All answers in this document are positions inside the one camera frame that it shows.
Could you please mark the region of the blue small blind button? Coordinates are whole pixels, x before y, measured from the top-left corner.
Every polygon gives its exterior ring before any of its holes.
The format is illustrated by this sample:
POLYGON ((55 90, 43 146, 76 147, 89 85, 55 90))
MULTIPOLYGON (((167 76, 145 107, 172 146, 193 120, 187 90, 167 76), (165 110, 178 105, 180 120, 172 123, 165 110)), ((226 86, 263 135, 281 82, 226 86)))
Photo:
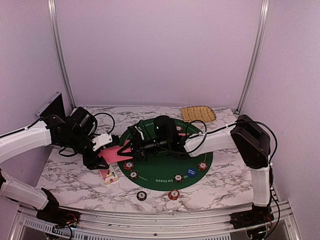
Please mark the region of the blue small blind button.
POLYGON ((195 168, 189 168, 186 171, 186 174, 187 174, 188 177, 193 178, 198 174, 198 171, 195 168))

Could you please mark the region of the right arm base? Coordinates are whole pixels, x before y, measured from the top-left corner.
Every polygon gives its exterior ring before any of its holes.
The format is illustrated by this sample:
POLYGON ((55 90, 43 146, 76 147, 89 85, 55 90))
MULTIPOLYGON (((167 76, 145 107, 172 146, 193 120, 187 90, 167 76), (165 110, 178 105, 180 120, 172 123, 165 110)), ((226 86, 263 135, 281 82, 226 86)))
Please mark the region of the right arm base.
POLYGON ((235 212, 230 215, 229 223, 234 229, 252 227, 273 221, 274 215, 270 207, 252 206, 251 210, 235 212))

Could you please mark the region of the single red playing card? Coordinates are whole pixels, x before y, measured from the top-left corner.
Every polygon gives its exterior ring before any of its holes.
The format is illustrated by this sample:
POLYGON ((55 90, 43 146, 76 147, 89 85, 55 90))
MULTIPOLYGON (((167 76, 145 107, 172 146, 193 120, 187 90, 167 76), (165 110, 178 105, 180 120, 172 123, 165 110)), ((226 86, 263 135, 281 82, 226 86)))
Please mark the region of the single red playing card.
POLYGON ((126 140, 124 145, 121 147, 120 149, 120 152, 121 153, 130 153, 132 150, 131 150, 131 141, 130 140, 126 140))

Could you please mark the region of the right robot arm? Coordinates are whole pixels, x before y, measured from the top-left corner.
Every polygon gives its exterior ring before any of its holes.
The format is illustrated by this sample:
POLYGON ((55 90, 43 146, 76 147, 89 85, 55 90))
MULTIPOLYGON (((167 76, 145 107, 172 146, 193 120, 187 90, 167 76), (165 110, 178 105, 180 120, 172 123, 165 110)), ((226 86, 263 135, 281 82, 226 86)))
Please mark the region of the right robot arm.
POLYGON ((176 159, 190 159, 215 151, 237 148, 244 164, 249 167, 253 186, 253 209, 247 219, 258 224, 267 216, 266 207, 271 200, 271 138, 261 127, 263 124, 241 115, 234 123, 216 130, 180 134, 176 121, 160 115, 153 119, 151 136, 143 121, 129 126, 131 140, 125 143, 117 155, 146 160, 149 155, 167 152, 176 159))

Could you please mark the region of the orange poker chip stack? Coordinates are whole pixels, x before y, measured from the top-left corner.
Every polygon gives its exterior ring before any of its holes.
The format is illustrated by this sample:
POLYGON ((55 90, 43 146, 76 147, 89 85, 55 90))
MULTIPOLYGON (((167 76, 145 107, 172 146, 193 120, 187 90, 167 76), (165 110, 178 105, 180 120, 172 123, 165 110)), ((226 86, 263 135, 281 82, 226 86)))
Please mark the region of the orange poker chip stack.
POLYGON ((170 200, 177 200, 179 196, 180 196, 180 192, 176 189, 173 189, 168 193, 168 198, 170 200))

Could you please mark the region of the brown poker chip stack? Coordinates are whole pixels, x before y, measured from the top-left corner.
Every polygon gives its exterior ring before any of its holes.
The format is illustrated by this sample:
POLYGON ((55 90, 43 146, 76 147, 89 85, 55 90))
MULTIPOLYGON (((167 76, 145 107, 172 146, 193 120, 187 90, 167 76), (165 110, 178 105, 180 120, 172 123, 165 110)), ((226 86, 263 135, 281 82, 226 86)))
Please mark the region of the brown poker chip stack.
POLYGON ((147 193, 144 192, 144 191, 139 191, 137 194, 136 194, 136 197, 139 201, 145 201, 147 199, 147 193))

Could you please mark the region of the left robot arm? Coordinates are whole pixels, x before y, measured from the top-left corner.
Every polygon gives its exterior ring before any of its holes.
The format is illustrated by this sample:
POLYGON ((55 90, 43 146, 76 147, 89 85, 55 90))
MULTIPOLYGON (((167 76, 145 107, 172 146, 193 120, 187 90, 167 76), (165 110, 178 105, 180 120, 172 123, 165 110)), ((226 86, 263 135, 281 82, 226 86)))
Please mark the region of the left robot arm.
MULTIPOLYGON (((109 165, 99 153, 112 141, 109 133, 93 137, 79 124, 65 122, 57 115, 50 115, 29 126, 2 135, 0 161, 3 163, 32 149, 56 145, 70 148, 76 154, 82 155, 83 164, 90 170, 108 169, 109 165)), ((43 211, 53 223, 63 219, 63 211, 50 191, 28 185, 3 170, 0 172, 0 195, 43 211)))

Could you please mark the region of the red playing card deck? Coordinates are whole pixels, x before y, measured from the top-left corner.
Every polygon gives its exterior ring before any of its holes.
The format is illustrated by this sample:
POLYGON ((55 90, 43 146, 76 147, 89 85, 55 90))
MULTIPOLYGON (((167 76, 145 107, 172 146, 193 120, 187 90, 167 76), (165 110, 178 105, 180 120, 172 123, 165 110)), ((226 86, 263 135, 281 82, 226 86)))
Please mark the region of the red playing card deck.
POLYGON ((121 149, 121 146, 113 146, 106 149, 103 149, 98 156, 103 157, 103 159, 108 163, 117 163, 124 160, 127 160, 128 158, 126 156, 120 156, 117 154, 117 152, 121 149))

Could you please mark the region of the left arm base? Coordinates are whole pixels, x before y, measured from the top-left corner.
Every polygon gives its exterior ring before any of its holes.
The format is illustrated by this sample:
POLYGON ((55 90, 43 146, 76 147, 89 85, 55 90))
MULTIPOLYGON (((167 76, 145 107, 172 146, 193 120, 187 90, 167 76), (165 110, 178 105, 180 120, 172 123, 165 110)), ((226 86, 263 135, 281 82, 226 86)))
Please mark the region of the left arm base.
POLYGON ((54 209, 38 210, 36 217, 40 220, 56 224, 57 228, 76 227, 79 222, 80 213, 73 210, 54 209))

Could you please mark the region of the orange chip stack top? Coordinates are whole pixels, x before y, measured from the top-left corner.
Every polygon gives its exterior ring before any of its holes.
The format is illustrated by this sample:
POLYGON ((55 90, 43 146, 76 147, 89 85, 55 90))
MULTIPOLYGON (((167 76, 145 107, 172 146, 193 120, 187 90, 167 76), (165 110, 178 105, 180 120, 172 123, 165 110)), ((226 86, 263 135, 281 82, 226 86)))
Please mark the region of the orange chip stack top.
POLYGON ((177 130, 178 132, 181 132, 181 131, 183 130, 183 128, 182 128, 181 126, 177 126, 177 127, 176 127, 176 130, 177 130))

